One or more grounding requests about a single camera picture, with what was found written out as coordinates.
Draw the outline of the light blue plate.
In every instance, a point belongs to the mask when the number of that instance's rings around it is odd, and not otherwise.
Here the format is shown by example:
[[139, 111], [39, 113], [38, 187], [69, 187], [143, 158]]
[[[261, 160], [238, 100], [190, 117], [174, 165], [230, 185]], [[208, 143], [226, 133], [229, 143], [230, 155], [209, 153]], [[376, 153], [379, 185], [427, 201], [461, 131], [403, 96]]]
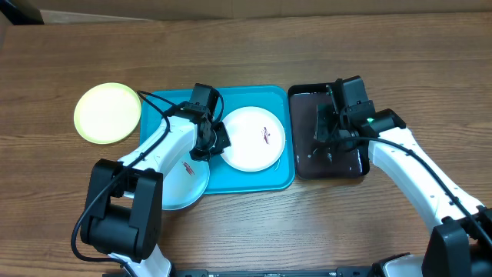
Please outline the light blue plate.
[[207, 162], [184, 155], [166, 175], [163, 183], [162, 209], [185, 209], [202, 197], [208, 186], [210, 169]]

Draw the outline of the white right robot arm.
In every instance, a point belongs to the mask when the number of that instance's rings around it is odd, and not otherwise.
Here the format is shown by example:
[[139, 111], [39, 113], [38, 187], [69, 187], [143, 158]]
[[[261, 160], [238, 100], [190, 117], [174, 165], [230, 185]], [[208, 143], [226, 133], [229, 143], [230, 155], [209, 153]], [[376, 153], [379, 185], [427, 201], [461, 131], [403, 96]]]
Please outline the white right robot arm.
[[315, 138], [333, 151], [357, 149], [417, 210], [430, 233], [424, 255], [400, 254], [372, 266], [373, 276], [491, 277], [491, 210], [453, 182], [392, 110], [372, 102], [317, 107]]

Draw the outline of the white plate with red stain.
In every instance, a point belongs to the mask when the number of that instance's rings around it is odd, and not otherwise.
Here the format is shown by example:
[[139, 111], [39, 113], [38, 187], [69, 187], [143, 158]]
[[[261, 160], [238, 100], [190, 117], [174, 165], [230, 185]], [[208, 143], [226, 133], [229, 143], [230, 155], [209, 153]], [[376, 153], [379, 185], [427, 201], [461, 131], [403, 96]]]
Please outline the white plate with red stain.
[[221, 157], [232, 168], [259, 172], [272, 166], [284, 151], [286, 135], [280, 120], [264, 108], [248, 106], [223, 120], [231, 145]]

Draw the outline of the yellow plate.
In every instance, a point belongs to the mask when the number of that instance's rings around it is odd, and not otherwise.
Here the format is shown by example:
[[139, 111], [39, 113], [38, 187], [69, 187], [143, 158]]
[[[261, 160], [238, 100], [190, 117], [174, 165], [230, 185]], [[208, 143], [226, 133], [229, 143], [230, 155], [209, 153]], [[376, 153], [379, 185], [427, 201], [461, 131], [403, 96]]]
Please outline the yellow plate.
[[141, 101], [130, 87], [107, 82], [89, 89], [74, 110], [78, 134], [95, 144], [112, 144], [129, 136], [141, 117]]

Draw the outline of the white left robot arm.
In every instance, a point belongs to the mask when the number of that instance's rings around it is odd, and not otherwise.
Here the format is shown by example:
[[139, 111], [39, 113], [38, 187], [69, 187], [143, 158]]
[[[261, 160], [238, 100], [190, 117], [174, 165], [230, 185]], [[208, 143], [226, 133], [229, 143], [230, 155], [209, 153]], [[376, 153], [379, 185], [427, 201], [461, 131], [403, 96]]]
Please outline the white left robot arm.
[[[169, 276], [171, 262], [158, 247], [165, 176], [185, 156], [207, 162], [230, 145], [215, 102], [192, 100], [163, 111], [159, 128], [119, 161], [93, 167], [85, 209], [75, 223], [71, 250], [86, 262], [118, 263], [129, 276]], [[82, 255], [76, 242], [102, 257]]]

